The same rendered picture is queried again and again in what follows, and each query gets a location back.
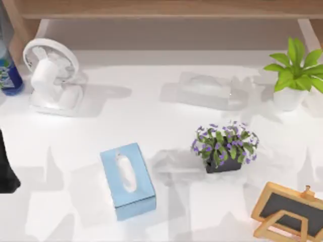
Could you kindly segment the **light blue tissue box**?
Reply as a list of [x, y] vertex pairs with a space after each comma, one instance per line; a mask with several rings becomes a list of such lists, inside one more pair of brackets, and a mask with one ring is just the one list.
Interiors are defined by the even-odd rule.
[[156, 209], [156, 194], [137, 143], [100, 153], [118, 221]]

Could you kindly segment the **purple flowers in dark pot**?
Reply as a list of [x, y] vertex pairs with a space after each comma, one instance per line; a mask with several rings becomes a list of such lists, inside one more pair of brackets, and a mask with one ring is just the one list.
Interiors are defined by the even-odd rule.
[[257, 159], [259, 137], [246, 123], [231, 120], [220, 126], [199, 126], [191, 150], [203, 160], [208, 174], [240, 170]]

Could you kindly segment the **green plant in white pot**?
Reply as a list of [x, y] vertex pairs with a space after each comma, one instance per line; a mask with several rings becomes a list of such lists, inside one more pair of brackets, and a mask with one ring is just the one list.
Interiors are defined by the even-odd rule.
[[295, 110], [307, 94], [315, 88], [323, 94], [323, 64], [318, 61], [323, 49], [315, 49], [308, 54], [298, 38], [288, 38], [287, 53], [272, 53], [277, 62], [265, 66], [265, 71], [278, 73], [274, 86], [274, 104], [282, 111]]

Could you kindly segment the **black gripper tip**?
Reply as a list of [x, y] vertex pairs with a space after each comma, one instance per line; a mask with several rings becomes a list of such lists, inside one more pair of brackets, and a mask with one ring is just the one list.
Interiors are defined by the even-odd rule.
[[10, 166], [0, 129], [0, 194], [12, 194], [20, 186], [21, 182]]

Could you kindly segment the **blue and clear bottle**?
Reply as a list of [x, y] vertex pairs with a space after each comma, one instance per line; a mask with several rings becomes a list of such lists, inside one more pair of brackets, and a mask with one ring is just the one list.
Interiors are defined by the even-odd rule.
[[13, 27], [5, 6], [0, 0], [0, 90], [7, 96], [14, 96], [24, 89], [23, 80], [9, 52]]

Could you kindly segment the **wooden shelf unit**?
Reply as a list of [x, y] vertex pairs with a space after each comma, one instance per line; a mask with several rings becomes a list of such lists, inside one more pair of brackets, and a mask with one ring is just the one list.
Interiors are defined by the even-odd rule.
[[0, 0], [26, 44], [42, 19], [323, 19], [323, 0]]

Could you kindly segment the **wooden framed blackboard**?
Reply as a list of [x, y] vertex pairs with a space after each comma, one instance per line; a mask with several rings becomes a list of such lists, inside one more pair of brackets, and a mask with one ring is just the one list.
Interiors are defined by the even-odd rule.
[[274, 242], [323, 242], [323, 200], [306, 186], [299, 192], [273, 182], [262, 190], [251, 218], [256, 238]]

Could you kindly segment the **white desk fan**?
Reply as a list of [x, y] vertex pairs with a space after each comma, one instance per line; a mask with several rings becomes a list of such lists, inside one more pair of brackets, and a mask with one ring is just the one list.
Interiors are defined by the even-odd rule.
[[74, 53], [55, 40], [35, 38], [25, 46], [23, 61], [31, 72], [30, 106], [40, 113], [76, 116], [87, 77]]

